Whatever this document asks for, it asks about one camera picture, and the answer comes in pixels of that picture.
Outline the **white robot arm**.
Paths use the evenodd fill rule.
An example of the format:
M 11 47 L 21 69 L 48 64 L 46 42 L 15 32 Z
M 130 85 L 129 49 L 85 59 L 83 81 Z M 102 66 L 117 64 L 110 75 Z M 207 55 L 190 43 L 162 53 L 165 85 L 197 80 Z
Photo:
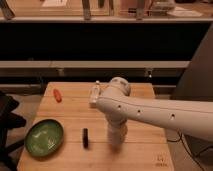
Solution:
M 126 79 L 114 77 L 97 98 L 97 109 L 112 125 L 130 119 L 213 142 L 213 102 L 138 98 L 130 92 Z

